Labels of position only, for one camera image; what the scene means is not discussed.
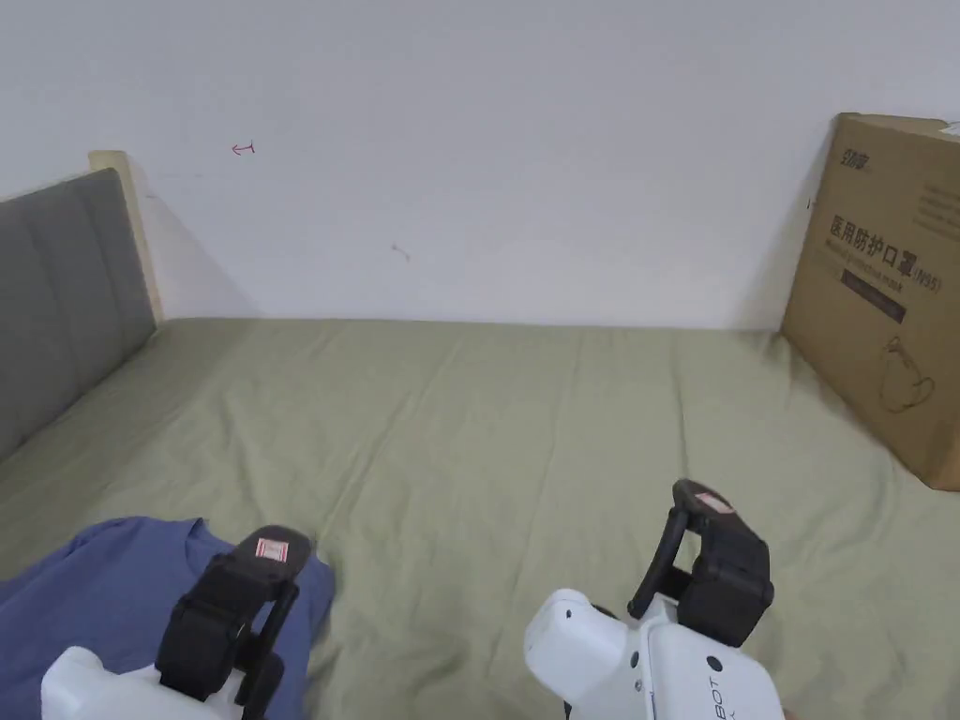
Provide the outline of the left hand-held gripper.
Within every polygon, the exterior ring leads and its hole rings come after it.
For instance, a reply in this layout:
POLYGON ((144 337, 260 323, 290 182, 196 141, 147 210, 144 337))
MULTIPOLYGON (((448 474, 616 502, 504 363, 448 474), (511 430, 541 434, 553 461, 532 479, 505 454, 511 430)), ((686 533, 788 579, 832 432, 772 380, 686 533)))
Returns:
POLYGON ((265 719, 284 673, 275 644, 311 555, 301 532, 254 531, 215 555, 176 603, 156 667, 115 674, 93 652, 70 647, 42 678, 41 717, 265 719))

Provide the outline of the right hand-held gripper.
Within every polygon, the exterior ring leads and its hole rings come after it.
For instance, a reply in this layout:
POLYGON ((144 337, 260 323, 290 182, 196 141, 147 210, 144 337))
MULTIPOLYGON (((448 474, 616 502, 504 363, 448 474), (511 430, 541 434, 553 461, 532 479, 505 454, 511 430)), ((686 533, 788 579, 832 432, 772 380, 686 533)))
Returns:
POLYGON ((627 604, 635 620, 557 590, 526 628, 527 668, 569 719, 783 719, 770 674, 738 650, 773 602, 769 548, 711 488, 680 479, 672 493, 627 604), (699 536, 690 573, 675 566, 687 531, 699 536))

